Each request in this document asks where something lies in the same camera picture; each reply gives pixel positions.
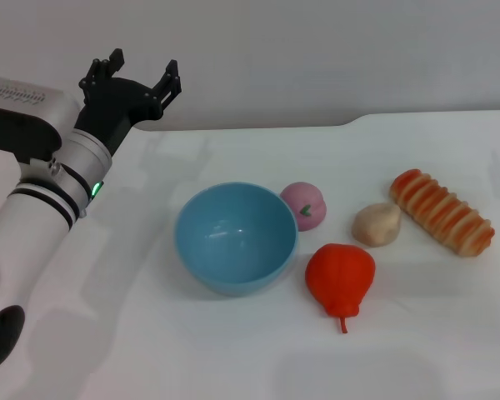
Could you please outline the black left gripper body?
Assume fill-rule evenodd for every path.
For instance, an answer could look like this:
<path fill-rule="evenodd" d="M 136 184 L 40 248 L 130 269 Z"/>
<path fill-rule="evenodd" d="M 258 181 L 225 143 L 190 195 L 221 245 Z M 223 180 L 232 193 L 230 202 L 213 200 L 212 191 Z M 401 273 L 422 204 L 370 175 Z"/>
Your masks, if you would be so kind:
<path fill-rule="evenodd" d="M 79 87 L 84 106 L 74 127 L 95 137 L 112 155 L 134 125 L 163 115 L 162 81 L 147 87 L 94 70 L 80 80 Z"/>

